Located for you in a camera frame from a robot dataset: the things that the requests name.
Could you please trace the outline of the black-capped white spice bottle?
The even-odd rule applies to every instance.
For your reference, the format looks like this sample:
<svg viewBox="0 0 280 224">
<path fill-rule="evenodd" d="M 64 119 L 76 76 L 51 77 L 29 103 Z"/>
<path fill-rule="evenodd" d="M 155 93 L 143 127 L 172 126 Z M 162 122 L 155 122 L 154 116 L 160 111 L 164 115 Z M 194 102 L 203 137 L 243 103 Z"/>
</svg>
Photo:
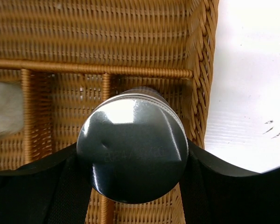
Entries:
<svg viewBox="0 0 280 224">
<path fill-rule="evenodd" d="M 0 139 L 22 130 L 23 103 L 21 83 L 0 82 Z"/>
</svg>

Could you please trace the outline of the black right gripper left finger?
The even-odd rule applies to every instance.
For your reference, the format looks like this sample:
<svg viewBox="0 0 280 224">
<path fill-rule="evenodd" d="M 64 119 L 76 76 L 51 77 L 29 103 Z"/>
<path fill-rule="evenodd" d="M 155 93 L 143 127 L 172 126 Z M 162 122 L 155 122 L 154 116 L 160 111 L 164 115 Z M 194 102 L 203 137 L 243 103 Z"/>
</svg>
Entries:
<svg viewBox="0 0 280 224">
<path fill-rule="evenodd" d="M 0 171 L 0 224 L 83 224 L 91 186 L 72 144 L 16 170 Z"/>
</svg>

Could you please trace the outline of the silver-capped white spice bottle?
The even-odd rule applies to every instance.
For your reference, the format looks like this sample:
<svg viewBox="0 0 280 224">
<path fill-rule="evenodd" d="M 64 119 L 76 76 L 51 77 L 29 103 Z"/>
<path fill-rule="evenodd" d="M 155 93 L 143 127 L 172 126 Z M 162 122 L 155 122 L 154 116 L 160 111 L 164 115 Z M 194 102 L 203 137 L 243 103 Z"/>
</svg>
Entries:
<svg viewBox="0 0 280 224">
<path fill-rule="evenodd" d="M 77 139 L 77 156 L 93 188 L 120 203 L 147 203 L 167 194 L 180 181 L 188 155 L 180 118 L 144 86 L 101 103 Z"/>
</svg>

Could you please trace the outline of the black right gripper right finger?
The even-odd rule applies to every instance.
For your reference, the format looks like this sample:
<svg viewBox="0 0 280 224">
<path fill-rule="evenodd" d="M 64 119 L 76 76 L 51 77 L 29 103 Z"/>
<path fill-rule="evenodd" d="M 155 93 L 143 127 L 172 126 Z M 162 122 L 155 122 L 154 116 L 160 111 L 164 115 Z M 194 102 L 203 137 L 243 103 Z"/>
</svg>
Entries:
<svg viewBox="0 0 280 224">
<path fill-rule="evenodd" d="M 180 180 L 187 224 L 280 224 L 280 167 L 256 173 L 188 141 Z"/>
</svg>

